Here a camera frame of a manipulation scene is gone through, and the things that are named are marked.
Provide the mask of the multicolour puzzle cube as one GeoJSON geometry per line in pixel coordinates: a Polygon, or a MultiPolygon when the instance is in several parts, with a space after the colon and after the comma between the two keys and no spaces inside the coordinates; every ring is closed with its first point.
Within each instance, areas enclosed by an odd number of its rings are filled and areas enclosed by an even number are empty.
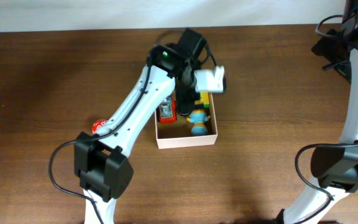
{"type": "Polygon", "coordinates": [[[209,108],[209,93],[207,91],[200,92],[200,98],[195,101],[195,105],[202,108],[209,108]]]}

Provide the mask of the red toy car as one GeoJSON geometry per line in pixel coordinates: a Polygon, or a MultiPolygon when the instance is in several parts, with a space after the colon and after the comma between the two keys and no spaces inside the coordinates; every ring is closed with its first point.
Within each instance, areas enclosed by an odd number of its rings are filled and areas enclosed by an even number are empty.
{"type": "Polygon", "coordinates": [[[172,96],[165,98],[157,109],[158,122],[161,124],[172,124],[177,120],[175,100],[172,96]]]}

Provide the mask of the red letter polyhedral die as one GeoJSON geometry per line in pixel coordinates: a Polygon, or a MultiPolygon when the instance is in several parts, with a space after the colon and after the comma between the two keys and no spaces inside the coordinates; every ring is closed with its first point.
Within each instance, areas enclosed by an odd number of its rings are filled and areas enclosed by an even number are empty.
{"type": "Polygon", "coordinates": [[[92,134],[95,134],[96,131],[101,128],[105,123],[107,122],[106,119],[98,119],[97,121],[95,121],[92,125],[92,134]]]}

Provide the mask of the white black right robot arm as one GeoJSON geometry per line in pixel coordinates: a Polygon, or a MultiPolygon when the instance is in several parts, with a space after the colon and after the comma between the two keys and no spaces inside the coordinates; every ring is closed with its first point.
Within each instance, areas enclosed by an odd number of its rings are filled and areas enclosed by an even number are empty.
{"type": "Polygon", "coordinates": [[[358,0],[347,0],[338,16],[340,30],[322,33],[312,47],[351,85],[346,121],[336,144],[302,147],[295,156],[295,170],[306,187],[297,200],[277,215],[275,223],[322,223],[341,199],[358,190],[358,0]]]}

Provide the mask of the orange blue duck toy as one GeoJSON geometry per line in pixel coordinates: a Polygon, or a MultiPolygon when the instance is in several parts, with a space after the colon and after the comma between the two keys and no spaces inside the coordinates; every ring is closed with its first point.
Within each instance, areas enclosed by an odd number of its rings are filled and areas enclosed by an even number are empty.
{"type": "Polygon", "coordinates": [[[191,133],[194,136],[205,136],[208,134],[208,129],[205,125],[210,119],[210,115],[207,115],[207,112],[202,109],[193,110],[189,116],[186,117],[186,120],[189,123],[193,124],[191,133]]]}

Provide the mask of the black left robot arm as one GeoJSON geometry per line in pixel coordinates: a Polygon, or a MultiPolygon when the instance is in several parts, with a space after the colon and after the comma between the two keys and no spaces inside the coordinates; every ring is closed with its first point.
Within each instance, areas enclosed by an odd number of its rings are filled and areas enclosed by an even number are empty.
{"type": "Polygon", "coordinates": [[[189,98],[198,87],[195,72],[206,39],[185,29],[179,41],[155,44],[132,91],[93,135],[80,133],[74,145],[74,173],[86,199],[85,223],[113,223],[116,200],[127,189],[134,170],[133,145],[161,102],[179,89],[189,98]]]}

